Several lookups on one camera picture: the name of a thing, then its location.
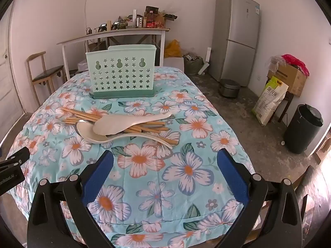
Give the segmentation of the white box on floor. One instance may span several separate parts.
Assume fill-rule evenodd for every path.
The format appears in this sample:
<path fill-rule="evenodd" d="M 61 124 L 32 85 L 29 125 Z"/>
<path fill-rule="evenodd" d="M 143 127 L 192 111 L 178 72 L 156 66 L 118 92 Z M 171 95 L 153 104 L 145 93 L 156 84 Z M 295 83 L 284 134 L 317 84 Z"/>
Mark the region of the white box on floor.
<path fill-rule="evenodd" d="M 165 67 L 173 67 L 179 69 L 181 72 L 184 72 L 184 59 L 183 57 L 169 57 L 165 58 L 163 61 Z"/>

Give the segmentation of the black trash bin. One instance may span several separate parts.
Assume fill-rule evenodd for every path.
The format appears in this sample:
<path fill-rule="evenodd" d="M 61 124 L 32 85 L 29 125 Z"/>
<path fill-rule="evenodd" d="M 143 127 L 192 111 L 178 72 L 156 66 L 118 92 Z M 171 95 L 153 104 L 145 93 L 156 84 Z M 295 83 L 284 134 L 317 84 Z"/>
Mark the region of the black trash bin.
<path fill-rule="evenodd" d="M 301 154 L 317 135 L 324 121 L 320 111 L 308 104 L 298 105 L 284 132 L 284 145 L 295 154 Z"/>

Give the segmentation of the cardboard box with red bag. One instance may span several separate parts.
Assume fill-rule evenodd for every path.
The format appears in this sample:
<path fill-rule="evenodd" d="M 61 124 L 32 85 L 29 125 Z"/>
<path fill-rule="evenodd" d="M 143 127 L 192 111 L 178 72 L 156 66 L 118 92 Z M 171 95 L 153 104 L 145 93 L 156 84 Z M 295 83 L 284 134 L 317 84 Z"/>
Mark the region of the cardboard box with red bag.
<path fill-rule="evenodd" d="M 310 73 L 305 63 L 291 54 L 273 56 L 269 60 L 268 75 L 284 82 L 288 92 L 297 97 L 301 96 L 305 82 Z"/>

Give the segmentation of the white side table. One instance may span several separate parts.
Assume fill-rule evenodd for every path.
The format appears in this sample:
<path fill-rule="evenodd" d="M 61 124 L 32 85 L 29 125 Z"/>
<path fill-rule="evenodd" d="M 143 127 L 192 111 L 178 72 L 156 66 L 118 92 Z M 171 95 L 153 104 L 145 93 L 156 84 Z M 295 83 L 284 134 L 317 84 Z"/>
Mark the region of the white side table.
<path fill-rule="evenodd" d="M 129 35 L 159 35 L 161 36 L 160 46 L 160 56 L 159 56 L 159 66 L 162 67 L 164 63 L 164 49 L 165 49 L 165 34 L 169 32 L 169 28 L 135 28 L 135 29 L 119 29 L 119 30 L 110 30 L 104 32 L 97 32 L 95 34 L 88 34 L 84 36 L 80 36 L 77 38 L 73 38 L 70 40 L 65 40 L 62 42 L 57 43 L 62 47 L 62 55 L 63 55 L 63 62 L 64 62 L 64 69 L 66 73 L 67 80 L 70 79 L 70 71 L 68 67 L 67 55 L 66 55 L 66 46 L 70 44 L 76 44 L 80 42 L 84 42 L 86 49 L 88 50 L 88 41 L 92 39 L 100 39 L 100 38 L 110 38 L 112 42 L 115 42 L 114 37 L 116 36 L 129 36 Z"/>

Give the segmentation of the steel spoon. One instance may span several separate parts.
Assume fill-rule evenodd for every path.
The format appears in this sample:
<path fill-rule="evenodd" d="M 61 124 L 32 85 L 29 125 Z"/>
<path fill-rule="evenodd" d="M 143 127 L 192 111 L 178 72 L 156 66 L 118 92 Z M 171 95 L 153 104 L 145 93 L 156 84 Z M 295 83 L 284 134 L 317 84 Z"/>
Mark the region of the steel spoon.
<path fill-rule="evenodd" d="M 84 133 L 94 133 L 93 126 L 94 126 L 93 122 L 82 119 L 75 124 L 76 131 L 79 133 L 79 135 L 82 135 Z"/>

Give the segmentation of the red oil bottle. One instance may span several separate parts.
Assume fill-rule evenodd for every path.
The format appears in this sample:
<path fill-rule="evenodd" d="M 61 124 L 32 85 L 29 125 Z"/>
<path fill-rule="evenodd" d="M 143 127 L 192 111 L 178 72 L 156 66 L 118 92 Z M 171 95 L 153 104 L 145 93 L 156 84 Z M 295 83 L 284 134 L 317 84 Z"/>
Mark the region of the red oil bottle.
<path fill-rule="evenodd" d="M 150 10 L 146 15 L 146 28 L 155 28 L 155 14 Z"/>

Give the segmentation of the white rice paddle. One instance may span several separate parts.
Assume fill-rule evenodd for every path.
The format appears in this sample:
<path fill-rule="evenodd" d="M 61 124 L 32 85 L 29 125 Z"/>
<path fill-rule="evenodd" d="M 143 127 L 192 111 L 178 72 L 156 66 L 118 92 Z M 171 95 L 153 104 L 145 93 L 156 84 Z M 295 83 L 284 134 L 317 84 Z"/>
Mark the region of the white rice paddle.
<path fill-rule="evenodd" d="M 117 139 L 122 139 L 125 137 L 140 137 L 140 138 L 146 138 L 149 140 L 153 140 L 156 141 L 170 149 L 172 149 L 172 145 L 169 144 L 168 142 L 156 137 L 156 136 L 151 136 L 149 134 L 144 134 L 144 133 L 119 133 L 119 134 L 115 134 L 114 136 L 103 136 L 103 135 L 99 135 L 94 133 L 84 133 L 81 135 L 81 137 L 88 141 L 89 143 L 93 143 L 93 144 L 103 144 L 103 143 L 108 143 Z"/>
<path fill-rule="evenodd" d="M 170 117 L 172 115 L 172 113 L 167 112 L 165 114 L 156 114 L 156 115 L 159 117 L 163 117 L 165 119 L 165 118 Z M 93 126 L 93 131 L 96 134 L 107 136 L 107 135 L 114 135 L 119 132 L 122 132 L 123 130 L 125 130 L 128 127 L 130 127 L 130 126 L 127 126 L 125 124 L 109 124 L 108 123 L 108 124 L 104 125 L 104 124 L 98 124 L 97 122 L 95 122 L 94 126 Z"/>

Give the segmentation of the green bag on floor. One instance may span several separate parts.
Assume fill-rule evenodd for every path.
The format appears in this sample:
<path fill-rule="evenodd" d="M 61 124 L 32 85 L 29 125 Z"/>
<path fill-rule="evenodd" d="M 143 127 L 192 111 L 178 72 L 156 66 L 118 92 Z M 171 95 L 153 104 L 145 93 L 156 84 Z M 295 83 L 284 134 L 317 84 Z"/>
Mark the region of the green bag on floor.
<path fill-rule="evenodd" d="M 184 73 L 186 75 L 198 74 L 199 70 L 201 70 L 201 68 L 204 65 L 204 61 L 202 57 L 195 57 L 195 59 L 193 59 L 193 57 L 190 54 L 184 55 L 183 60 L 184 60 Z"/>

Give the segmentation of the yellow plastic bag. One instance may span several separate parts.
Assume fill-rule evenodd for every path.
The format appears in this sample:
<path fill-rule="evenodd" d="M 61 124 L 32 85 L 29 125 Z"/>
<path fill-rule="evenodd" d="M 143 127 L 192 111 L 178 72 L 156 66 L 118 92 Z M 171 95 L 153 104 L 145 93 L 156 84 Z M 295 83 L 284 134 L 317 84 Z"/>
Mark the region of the yellow plastic bag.
<path fill-rule="evenodd" d="M 164 49 L 165 58 L 180 58 L 182 57 L 180 42 L 176 39 L 172 40 Z"/>

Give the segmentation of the rice bag white green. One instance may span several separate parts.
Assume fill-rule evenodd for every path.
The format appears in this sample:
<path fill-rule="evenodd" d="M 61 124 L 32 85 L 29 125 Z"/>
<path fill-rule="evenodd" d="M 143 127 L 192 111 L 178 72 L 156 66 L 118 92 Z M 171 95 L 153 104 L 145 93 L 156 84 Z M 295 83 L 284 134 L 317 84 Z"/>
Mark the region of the rice bag white green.
<path fill-rule="evenodd" d="M 272 77 L 260 95 L 254 108 L 253 114 L 262 126 L 266 126 L 274 114 L 276 108 L 282 102 L 288 90 L 288 85 L 276 77 Z"/>

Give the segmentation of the wooden chair black seat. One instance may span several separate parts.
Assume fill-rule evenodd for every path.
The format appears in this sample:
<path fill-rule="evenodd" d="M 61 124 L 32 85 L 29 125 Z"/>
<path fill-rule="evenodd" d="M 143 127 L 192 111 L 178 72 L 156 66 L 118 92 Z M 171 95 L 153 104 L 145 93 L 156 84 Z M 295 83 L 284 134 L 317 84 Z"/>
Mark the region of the wooden chair black seat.
<path fill-rule="evenodd" d="M 56 66 L 51 69 L 46 69 L 46 63 L 45 63 L 45 59 L 44 59 L 45 54 L 46 54 L 46 52 L 42 51 L 42 52 L 30 55 L 26 59 L 26 65 L 27 65 L 27 69 L 28 69 L 30 83 L 32 85 L 32 90 L 33 90 L 34 96 L 35 96 L 36 101 L 39 106 L 41 106 L 41 103 L 40 103 L 40 99 L 38 98 L 38 95 L 36 92 L 36 88 L 35 88 L 36 85 L 46 85 L 48 88 L 48 91 L 51 95 L 52 93 L 55 92 L 55 88 L 54 88 L 54 84 L 53 84 L 53 80 L 52 80 L 52 78 L 54 76 L 62 78 L 63 83 L 65 83 L 67 80 L 64 65 Z M 38 74 L 36 77 L 33 77 L 30 62 L 32 62 L 33 60 L 38 59 L 38 58 L 40 58 L 40 60 L 41 60 L 43 71 L 42 71 L 42 73 Z"/>

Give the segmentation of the white door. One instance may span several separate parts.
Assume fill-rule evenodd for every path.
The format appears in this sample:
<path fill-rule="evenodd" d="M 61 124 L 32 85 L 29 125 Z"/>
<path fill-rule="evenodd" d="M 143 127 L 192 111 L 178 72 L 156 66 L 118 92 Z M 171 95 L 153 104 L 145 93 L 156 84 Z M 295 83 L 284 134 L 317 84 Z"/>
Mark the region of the white door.
<path fill-rule="evenodd" d="M 13 125 L 24 114 L 24 110 L 20 103 L 15 82 L 13 79 L 10 49 L 9 49 L 9 35 L 10 35 L 10 21 L 12 14 L 11 3 L 1 18 L 1 37 L 0 37 L 0 138 L 1 141 L 6 137 Z"/>

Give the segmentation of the wooden chopstick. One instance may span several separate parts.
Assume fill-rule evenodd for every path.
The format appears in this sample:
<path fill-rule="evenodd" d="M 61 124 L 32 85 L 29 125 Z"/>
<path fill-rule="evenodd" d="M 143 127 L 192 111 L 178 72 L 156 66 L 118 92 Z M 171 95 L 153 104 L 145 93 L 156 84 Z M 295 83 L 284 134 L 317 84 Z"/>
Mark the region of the wooden chopstick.
<path fill-rule="evenodd" d="M 65 123 L 75 125 L 78 134 L 93 144 L 108 143 L 125 137 L 150 139 L 168 148 L 179 142 L 159 135 L 166 129 L 163 120 L 172 115 L 170 112 L 147 116 L 110 114 L 99 117 L 65 107 L 61 109 L 74 115 L 73 118 L 65 119 Z"/>
<path fill-rule="evenodd" d="M 65 119 L 63 122 L 66 124 L 76 125 L 78 122 L 84 122 L 85 120 L 80 119 Z M 124 132 L 154 132 L 159 133 L 161 131 L 168 131 L 169 128 L 166 126 L 155 126 L 152 127 L 150 124 L 142 124 L 142 125 L 134 125 L 128 127 L 124 130 Z"/>
<path fill-rule="evenodd" d="M 127 126 L 133 126 L 137 124 L 155 124 L 155 125 L 164 125 L 165 122 L 162 121 L 163 117 L 157 115 L 145 116 L 145 117 L 136 117 L 129 115 L 111 115 L 103 116 L 101 118 L 92 118 L 85 116 L 77 116 L 73 118 L 66 119 L 82 119 L 90 122 L 97 122 L 98 124 L 125 124 Z"/>

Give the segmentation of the floral blue tablecloth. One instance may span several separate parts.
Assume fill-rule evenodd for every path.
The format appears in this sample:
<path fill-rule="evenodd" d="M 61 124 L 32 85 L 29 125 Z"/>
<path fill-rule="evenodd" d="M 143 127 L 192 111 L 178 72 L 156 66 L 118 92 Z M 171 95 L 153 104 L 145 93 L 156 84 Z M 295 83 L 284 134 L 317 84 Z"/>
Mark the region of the floral blue tablecloth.
<path fill-rule="evenodd" d="M 224 148 L 253 172 L 235 132 L 203 93 L 179 69 L 154 73 L 155 95 L 148 98 L 93 99 L 88 73 L 74 76 L 32 115 L 10 151 L 30 151 L 25 180 L 10 190 L 18 209 L 29 216 L 38 182 L 64 181 L 109 150 L 114 165 L 88 208 L 118 247 L 190 247 L 225 234 L 242 205 L 235 201 L 217 166 Z M 162 138 L 168 148 L 143 138 L 91 144 L 65 123 L 72 111 L 103 116 L 147 116 L 171 111 Z"/>

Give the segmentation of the silver refrigerator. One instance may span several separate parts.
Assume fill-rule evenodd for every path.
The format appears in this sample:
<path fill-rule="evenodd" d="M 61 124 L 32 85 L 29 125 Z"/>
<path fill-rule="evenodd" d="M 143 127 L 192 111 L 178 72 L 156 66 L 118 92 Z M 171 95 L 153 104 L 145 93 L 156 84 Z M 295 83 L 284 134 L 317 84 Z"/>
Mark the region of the silver refrigerator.
<path fill-rule="evenodd" d="M 215 0 L 209 74 L 241 86 L 250 82 L 260 30 L 260 5 L 254 0 Z"/>

